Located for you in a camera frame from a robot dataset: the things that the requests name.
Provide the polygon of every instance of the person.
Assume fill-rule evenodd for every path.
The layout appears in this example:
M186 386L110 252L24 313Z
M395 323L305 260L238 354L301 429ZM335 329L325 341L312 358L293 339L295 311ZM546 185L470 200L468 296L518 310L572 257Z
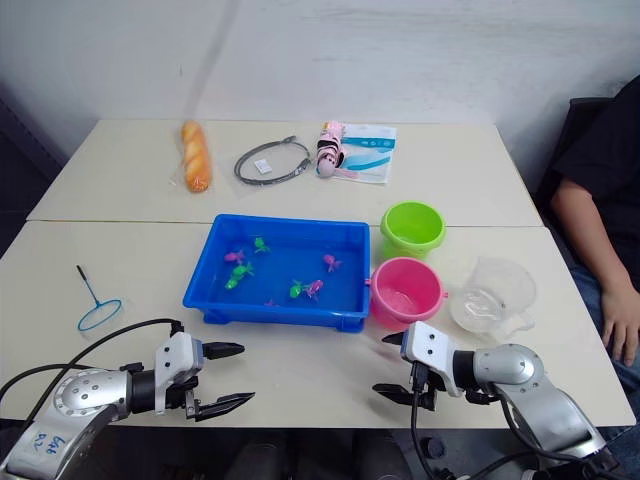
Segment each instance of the person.
M576 286L640 416L640 76L559 158L551 209L583 265ZM640 426L608 429L614 454L640 475Z

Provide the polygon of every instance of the white wall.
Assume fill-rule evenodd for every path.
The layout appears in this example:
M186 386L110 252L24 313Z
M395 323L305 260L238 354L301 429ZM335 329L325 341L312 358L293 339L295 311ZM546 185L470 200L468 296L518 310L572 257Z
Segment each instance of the white wall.
M572 96L640 73L637 0L0 0L0 94L99 118L494 122L530 186Z

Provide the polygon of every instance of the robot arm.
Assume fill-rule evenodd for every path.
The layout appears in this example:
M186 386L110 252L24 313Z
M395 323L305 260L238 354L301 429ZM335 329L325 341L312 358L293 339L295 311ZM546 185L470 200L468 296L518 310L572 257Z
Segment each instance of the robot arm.
M130 413L183 407L195 421L224 415L250 400L253 393L220 397L200 405L193 389L204 357L209 359L244 351L235 343L203 344L188 333L177 332L161 345L155 370L141 364L120 371L83 370L56 388L45 412L18 439L2 465L0 480L61 480L74 470L91 447L95 436L110 422Z
M605 441L576 403L546 377L538 355L507 344L473 351L457 350L446 334L417 322L404 333L383 341L401 345L406 361L424 365L431 376L422 406L435 408L435 390L488 404L503 398L514 411L519 429L547 451L584 458L605 447ZM398 385L378 384L374 390L397 403L410 404L411 394Z

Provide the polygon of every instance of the green bucket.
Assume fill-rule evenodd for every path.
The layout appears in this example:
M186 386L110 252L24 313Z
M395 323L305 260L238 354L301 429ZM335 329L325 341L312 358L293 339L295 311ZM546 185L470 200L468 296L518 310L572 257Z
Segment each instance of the green bucket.
M444 239L446 225L442 216L429 205L402 202L386 211L380 222L384 237L382 256L424 259L429 250Z

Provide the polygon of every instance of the bread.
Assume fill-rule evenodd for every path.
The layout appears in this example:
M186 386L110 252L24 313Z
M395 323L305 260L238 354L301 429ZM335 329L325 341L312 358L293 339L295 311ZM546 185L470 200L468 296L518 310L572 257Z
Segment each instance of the bread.
M192 192L203 192L211 183L211 162L209 149L198 122L188 120L182 126L184 144L184 180Z

